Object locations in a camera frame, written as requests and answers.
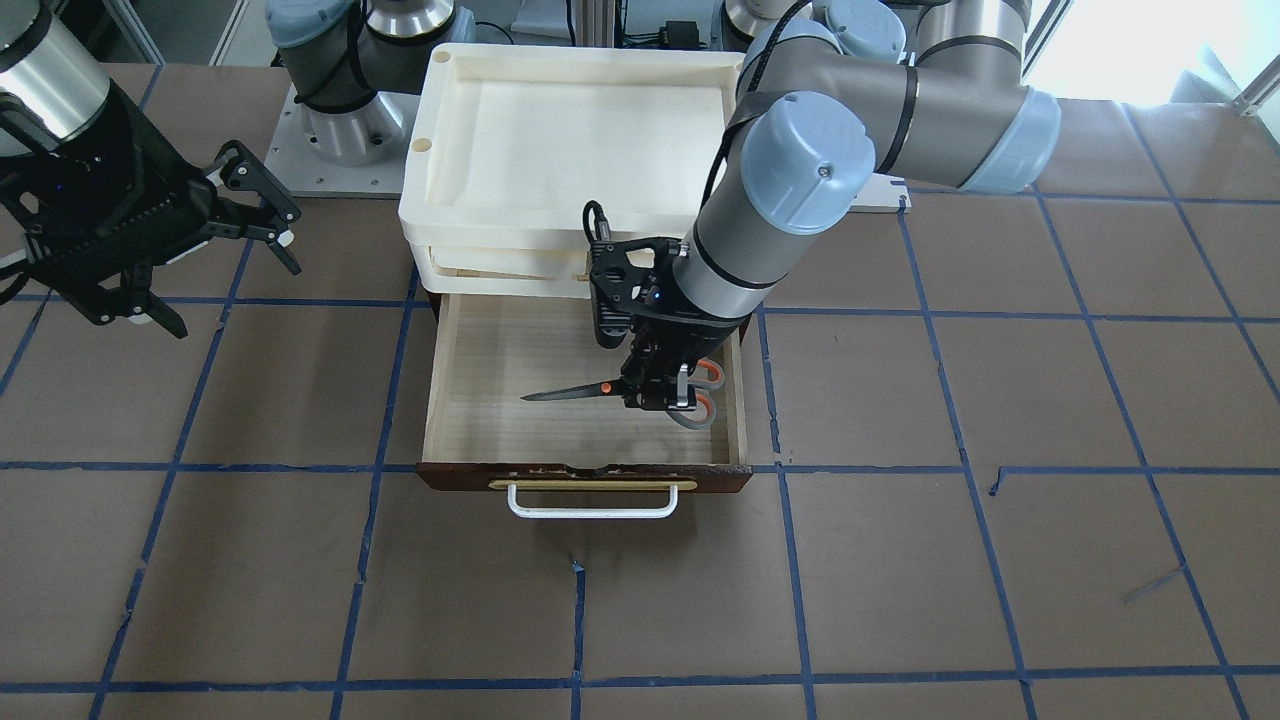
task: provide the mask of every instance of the open drawer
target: open drawer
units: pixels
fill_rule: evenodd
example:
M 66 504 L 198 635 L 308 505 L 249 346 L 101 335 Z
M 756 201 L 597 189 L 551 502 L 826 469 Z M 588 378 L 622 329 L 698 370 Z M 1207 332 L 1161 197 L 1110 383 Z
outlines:
M 436 489 L 737 492 L 746 462 L 736 338 L 713 357 L 724 387 L 708 430 L 617 397 L 527 402 L 532 392 L 617 377 L 625 348 L 604 350 L 590 302 L 570 297 L 445 295 L 417 473 Z

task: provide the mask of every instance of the drawer handle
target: drawer handle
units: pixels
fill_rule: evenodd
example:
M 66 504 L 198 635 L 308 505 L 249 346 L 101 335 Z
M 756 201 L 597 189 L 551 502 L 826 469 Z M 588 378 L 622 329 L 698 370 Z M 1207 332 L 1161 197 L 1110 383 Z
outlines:
M 660 520 L 676 511 L 680 501 L 680 486 L 667 487 L 669 500 L 662 507 L 525 507 L 516 500 L 520 488 L 516 483 L 507 486 L 507 507 L 521 518 L 535 520 Z

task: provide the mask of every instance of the white tray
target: white tray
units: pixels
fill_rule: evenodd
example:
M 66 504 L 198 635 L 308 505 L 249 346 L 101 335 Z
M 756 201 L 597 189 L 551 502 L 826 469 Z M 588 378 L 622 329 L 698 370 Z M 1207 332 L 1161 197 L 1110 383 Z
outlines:
M 424 286 L 586 297 L 588 200 L 604 205 L 620 240 L 682 237 L 733 111 L 741 60 L 442 45 L 399 205 Z

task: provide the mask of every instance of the light blue joint cap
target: light blue joint cap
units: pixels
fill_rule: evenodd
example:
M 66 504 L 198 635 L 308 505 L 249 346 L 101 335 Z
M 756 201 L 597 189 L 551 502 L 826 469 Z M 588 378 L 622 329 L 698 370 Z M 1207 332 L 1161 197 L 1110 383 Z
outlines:
M 352 0 L 268 0 L 266 27 L 282 50 L 320 37 L 347 17 Z
M 827 27 L 846 55 L 897 63 L 906 47 L 906 27 L 879 0 L 831 0 Z
M 1032 88 L 1005 136 L 960 190 L 1001 195 L 1021 192 L 1048 164 L 1060 129 L 1062 110 L 1057 99 Z
M 760 32 L 760 35 L 755 36 L 755 40 L 753 40 L 746 47 L 746 58 L 742 60 L 744 68 L 750 65 L 751 60 L 759 58 L 760 53 L 764 53 L 764 46 L 769 44 L 769 36 L 773 35 L 773 28 L 778 23 L 769 24 L 769 27 Z M 836 49 L 837 53 L 840 51 L 840 42 L 836 40 L 836 36 L 831 35 L 831 31 L 827 29 L 826 26 L 819 22 L 810 20 L 809 18 L 791 18 L 787 27 L 782 28 L 782 35 L 778 36 L 778 42 L 791 40 L 792 37 L 817 37 L 818 40 L 826 40 L 832 47 Z
M 449 37 L 445 42 L 475 42 L 476 41 L 476 15 L 462 5 L 453 6 L 453 27 L 449 28 Z
M 858 115 L 820 92 L 788 92 L 742 142 L 742 187 L 755 211 L 791 234 L 840 222 L 876 168 Z

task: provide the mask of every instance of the black cable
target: black cable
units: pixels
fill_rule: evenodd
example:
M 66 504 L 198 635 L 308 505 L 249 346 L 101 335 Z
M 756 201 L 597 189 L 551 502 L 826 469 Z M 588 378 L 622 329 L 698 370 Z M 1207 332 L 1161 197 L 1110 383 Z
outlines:
M 622 47 L 658 47 L 662 45 L 660 32 L 643 32 L 637 35 L 623 35 Z
M 573 0 L 564 0 L 564 24 L 568 26 L 568 44 L 577 47 L 577 35 L 573 33 Z
M 507 36 L 507 42 L 509 42 L 509 44 L 512 44 L 512 45 L 515 45 L 515 44 L 516 44 L 516 41 L 515 41 L 515 40 L 512 40 L 512 37 L 511 37 L 511 33 L 509 33 L 509 32 L 507 32 L 507 31 L 506 31 L 506 28 L 503 28 L 503 27 L 502 27 L 502 26 L 499 26 L 499 24 L 495 24 L 495 23 L 486 23 L 486 22 L 480 22 L 480 20 L 476 20 L 476 24 L 477 24 L 477 26 L 485 26 L 485 27 L 492 27 L 492 28 L 497 29 L 498 32 L 500 32 L 500 33 L 506 35 L 506 36 Z
M 29 279 L 31 275 L 28 275 L 27 273 L 18 273 L 18 277 L 13 278 L 13 282 L 9 283 L 9 287 L 0 291 L 0 305 L 9 302 L 14 297 L 18 297 L 18 293 L 22 292 L 22 288 L 27 287 L 27 281 Z
M 591 232 L 591 214 L 604 215 L 604 208 L 600 206 L 595 200 L 588 200 L 586 205 L 582 206 L 582 232 L 586 233 L 588 242 L 595 242 L 595 233 Z
M 791 22 L 791 18 L 796 17 L 800 10 L 809 4 L 809 0 L 796 0 L 787 8 L 786 13 L 782 13 L 782 18 L 778 19 L 778 24 L 773 26 L 773 32 L 769 35 L 769 41 L 764 44 L 764 50 L 760 51 L 760 59 L 755 63 L 755 72 L 751 74 L 751 82 L 746 86 L 748 92 L 755 92 L 755 88 L 760 85 L 760 78 L 764 77 L 764 68 L 769 64 L 769 56 L 773 55 L 773 46 L 778 44 L 778 37 L 782 36 L 782 31 Z
M 338 61 L 333 64 L 333 68 L 329 68 L 329 72 L 324 76 L 324 79 L 320 81 L 319 85 L 316 85 L 316 88 L 311 91 L 308 95 L 294 96 L 293 97 L 294 102 L 298 104 L 310 102 L 316 95 L 320 95 L 321 92 L 324 92 L 326 87 L 329 87 L 329 83 L 333 82 L 335 77 L 338 77 L 338 72 L 343 68 L 343 65 L 356 61 L 352 59 L 353 55 L 358 51 L 356 47 L 356 42 L 360 40 L 360 36 L 365 32 L 364 28 L 369 24 L 369 18 L 372 14 L 374 10 L 372 8 L 369 8 L 369 0 L 361 0 L 360 27 L 352 28 L 351 24 L 347 26 L 347 50 L 342 54 L 340 58 L 338 58 Z
M 622 8 L 626 5 L 626 0 L 618 0 L 613 4 L 613 46 L 622 47 L 622 38 L 627 35 L 627 22 L 622 17 Z
M 796 0 L 790 8 L 787 8 L 786 13 L 782 13 L 778 23 L 773 26 L 769 41 L 764 44 L 764 50 L 760 51 L 760 58 L 755 63 L 755 73 L 751 74 L 751 82 L 746 86 L 748 92 L 755 92 L 755 88 L 760 85 L 760 78 L 764 77 L 764 68 L 769 64 L 769 55 L 773 54 L 773 46 L 778 44 L 778 37 L 787 27 L 787 23 L 791 22 L 791 18 L 796 17 L 796 14 L 808 4 L 809 0 Z M 721 163 L 728 160 L 728 149 L 733 145 L 733 136 L 737 135 L 739 127 L 740 126 L 724 128 L 724 135 L 721 136 L 719 150 L 716 151 L 716 159 L 712 160 L 712 169 L 707 174 L 707 184 L 703 186 L 701 205 L 707 205 L 707 201 L 712 197 L 712 188 L 716 186 L 716 176 L 719 174 Z

